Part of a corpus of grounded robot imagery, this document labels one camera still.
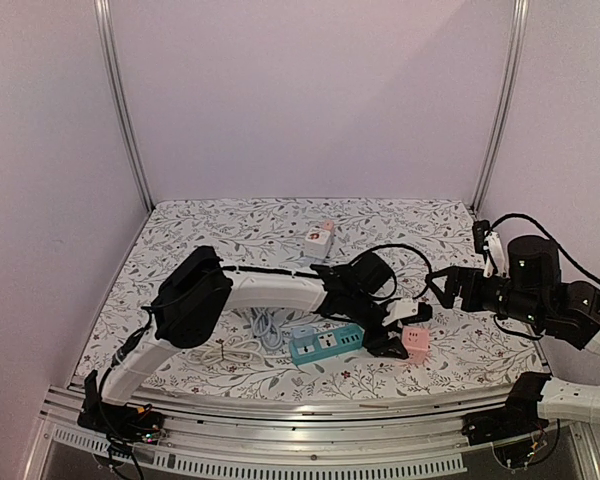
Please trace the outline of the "pink cube socket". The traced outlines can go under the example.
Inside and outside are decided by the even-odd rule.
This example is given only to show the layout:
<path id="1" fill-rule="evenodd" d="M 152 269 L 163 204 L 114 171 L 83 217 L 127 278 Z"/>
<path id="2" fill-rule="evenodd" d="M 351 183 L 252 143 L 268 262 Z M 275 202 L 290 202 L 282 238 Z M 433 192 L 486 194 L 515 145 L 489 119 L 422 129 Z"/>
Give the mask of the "pink cube socket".
<path id="1" fill-rule="evenodd" d="M 429 330 L 420 327 L 404 327 L 401 340 L 408 354 L 408 362 L 422 365 L 430 350 Z"/>

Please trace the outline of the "teal power strip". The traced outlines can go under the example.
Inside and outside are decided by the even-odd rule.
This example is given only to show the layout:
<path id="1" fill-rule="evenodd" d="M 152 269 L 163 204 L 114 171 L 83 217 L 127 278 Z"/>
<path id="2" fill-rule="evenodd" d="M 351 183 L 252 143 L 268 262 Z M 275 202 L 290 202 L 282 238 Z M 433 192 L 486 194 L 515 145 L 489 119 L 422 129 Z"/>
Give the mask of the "teal power strip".
<path id="1" fill-rule="evenodd" d="M 301 366 L 359 350 L 364 331 L 355 324 L 333 330 L 317 332 L 311 345 L 298 345 L 290 341 L 292 363 Z"/>

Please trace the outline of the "white cube socket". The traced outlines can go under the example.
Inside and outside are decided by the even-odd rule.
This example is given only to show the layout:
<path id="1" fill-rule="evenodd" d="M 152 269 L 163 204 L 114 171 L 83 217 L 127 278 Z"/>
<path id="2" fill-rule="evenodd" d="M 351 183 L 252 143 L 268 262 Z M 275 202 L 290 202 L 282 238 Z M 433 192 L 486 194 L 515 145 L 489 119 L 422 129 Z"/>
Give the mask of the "white cube socket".
<path id="1" fill-rule="evenodd" d="M 306 257 L 325 259 L 334 240 L 332 230 L 311 228 L 303 239 L 302 252 Z"/>

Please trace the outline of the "small blue charger plug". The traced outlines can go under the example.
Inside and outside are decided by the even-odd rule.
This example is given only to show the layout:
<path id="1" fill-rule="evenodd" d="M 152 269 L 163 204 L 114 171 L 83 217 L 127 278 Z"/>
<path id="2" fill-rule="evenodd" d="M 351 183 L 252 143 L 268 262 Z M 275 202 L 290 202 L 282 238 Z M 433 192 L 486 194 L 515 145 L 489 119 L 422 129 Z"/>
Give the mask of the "small blue charger plug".
<path id="1" fill-rule="evenodd" d="M 310 325 L 294 327 L 291 331 L 291 340 L 301 346 L 311 345 L 315 334 L 315 328 Z"/>

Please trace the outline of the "light blue power strip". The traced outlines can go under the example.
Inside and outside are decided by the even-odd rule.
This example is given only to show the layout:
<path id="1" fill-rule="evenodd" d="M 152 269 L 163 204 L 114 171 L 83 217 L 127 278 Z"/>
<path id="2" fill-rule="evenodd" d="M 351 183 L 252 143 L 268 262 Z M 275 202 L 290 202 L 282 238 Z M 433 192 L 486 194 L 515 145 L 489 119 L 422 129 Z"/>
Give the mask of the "light blue power strip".
<path id="1" fill-rule="evenodd" d="M 312 265 L 312 264 L 328 265 L 329 261 L 330 261 L 328 256 L 324 257 L 324 258 L 322 258 L 322 257 L 317 258 L 317 257 L 310 257 L 309 256 L 309 257 L 306 257 L 305 260 L 306 260 L 306 262 L 307 262 L 308 265 Z"/>

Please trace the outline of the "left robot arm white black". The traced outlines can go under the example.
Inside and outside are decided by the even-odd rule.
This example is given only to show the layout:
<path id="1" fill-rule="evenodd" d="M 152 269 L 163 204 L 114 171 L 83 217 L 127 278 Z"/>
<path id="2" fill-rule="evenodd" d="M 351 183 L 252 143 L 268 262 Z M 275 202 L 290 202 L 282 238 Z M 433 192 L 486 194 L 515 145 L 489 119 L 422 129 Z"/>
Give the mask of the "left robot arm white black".
<path id="1" fill-rule="evenodd" d="M 404 360 L 406 348 L 388 329 L 392 300 L 376 294 L 394 278 L 371 251 L 348 263 L 313 264 L 306 272 L 293 272 L 224 266 L 213 247 L 198 247 L 161 284 L 143 309 L 147 322 L 116 350 L 105 372 L 87 375 L 78 424 L 126 441 L 159 430 L 163 415 L 130 406 L 132 394 L 172 356 L 205 344 L 221 315 L 231 310 L 284 308 L 341 317 L 362 329 L 368 353 Z"/>

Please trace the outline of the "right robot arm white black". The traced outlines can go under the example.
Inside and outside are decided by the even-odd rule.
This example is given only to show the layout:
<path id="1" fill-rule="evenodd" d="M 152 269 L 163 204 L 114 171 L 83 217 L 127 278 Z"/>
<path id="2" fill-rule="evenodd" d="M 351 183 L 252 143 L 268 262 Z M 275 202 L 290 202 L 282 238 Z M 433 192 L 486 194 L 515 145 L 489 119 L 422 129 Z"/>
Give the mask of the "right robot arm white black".
<path id="1" fill-rule="evenodd" d="M 559 246 L 524 235 L 507 246 L 509 268 L 450 266 L 425 278 L 440 305 L 516 320 L 538 336 L 562 340 L 600 357 L 600 289 L 561 279 Z M 524 372 L 500 408 L 467 414 L 462 433 L 480 445 L 531 433 L 552 420 L 600 424 L 600 387 L 570 383 L 549 373 Z"/>

